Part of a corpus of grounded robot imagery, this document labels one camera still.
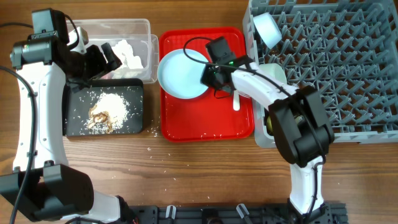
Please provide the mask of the light blue plate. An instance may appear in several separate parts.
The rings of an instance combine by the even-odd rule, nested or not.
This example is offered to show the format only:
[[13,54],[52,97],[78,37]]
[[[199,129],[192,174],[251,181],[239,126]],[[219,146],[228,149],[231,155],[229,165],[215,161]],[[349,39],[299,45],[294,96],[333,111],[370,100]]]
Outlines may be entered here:
[[208,87],[201,82],[206,57],[192,49],[177,49],[165,55],[158,66],[157,76],[162,89],[169,95],[183,99],[199,97]]

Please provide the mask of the light blue small bowl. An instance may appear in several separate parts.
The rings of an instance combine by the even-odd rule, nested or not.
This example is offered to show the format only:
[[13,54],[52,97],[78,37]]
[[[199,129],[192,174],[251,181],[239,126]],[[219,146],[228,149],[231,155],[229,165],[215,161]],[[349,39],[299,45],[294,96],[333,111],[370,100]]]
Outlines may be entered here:
[[274,48],[282,40],[281,31],[268,12],[253,17],[253,22],[257,33],[268,48]]

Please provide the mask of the green bowl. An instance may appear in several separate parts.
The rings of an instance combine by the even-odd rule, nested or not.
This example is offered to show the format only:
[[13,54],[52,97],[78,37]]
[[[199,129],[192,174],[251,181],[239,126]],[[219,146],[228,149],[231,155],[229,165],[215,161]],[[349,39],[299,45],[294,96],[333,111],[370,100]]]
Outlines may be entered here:
[[260,64],[259,68],[266,74],[276,80],[286,84],[287,78],[285,76],[284,69],[276,63]]

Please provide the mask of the white plastic spoon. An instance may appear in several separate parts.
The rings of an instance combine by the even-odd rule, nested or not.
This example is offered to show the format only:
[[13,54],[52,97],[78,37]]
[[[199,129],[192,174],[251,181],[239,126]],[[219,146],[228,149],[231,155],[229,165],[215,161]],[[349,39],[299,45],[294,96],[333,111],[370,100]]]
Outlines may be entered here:
[[239,99],[239,92],[238,90],[235,90],[233,92],[233,109],[235,111],[239,111],[240,110],[240,99]]

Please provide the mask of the food scraps with rice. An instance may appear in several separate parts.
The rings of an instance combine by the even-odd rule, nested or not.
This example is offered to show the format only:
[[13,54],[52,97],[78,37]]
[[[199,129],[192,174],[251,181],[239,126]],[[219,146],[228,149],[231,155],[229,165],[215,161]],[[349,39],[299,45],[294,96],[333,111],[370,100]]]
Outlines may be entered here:
[[127,121],[129,102],[116,93],[102,93],[89,109],[85,123],[90,134],[111,134]]

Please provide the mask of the yellow plastic cup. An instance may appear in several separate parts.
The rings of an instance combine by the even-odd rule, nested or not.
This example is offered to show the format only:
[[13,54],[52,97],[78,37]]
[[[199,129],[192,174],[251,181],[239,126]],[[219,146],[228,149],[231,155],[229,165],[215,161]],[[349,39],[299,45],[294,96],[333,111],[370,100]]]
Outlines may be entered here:
[[267,126],[267,132],[269,134],[273,134],[272,121],[270,116],[267,117],[266,126]]

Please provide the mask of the white paper napkin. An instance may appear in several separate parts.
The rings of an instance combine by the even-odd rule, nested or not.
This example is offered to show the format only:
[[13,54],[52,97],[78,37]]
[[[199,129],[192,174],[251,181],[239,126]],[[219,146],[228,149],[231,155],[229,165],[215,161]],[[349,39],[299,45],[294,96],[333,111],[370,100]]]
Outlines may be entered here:
[[127,40],[119,41],[112,50],[122,62],[122,65],[113,72],[112,79],[134,78],[139,74],[134,70],[143,69],[141,58],[134,55],[132,46]]

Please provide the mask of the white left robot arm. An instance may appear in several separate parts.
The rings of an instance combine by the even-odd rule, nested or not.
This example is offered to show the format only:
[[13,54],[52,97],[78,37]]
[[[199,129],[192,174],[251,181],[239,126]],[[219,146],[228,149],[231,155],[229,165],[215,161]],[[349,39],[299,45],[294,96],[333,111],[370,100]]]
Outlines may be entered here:
[[120,196],[94,190],[91,179],[68,164],[63,145],[63,94],[121,66],[109,44],[88,45],[72,19],[51,8],[32,12],[33,33],[17,42],[8,72],[20,91],[19,145],[11,174],[1,177],[1,195],[32,222],[138,223]]

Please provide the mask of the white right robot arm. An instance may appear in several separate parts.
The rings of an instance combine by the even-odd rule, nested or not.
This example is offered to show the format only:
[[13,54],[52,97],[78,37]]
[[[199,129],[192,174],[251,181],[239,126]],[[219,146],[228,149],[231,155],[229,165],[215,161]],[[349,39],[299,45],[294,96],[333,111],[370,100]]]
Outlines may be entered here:
[[224,37],[207,38],[210,56],[201,84],[215,93],[238,91],[262,105],[268,112],[275,145],[290,164],[292,190],[289,215],[292,223],[310,223],[325,212],[321,193],[322,167],[335,140],[318,90],[298,88],[263,72],[247,55],[237,57]]

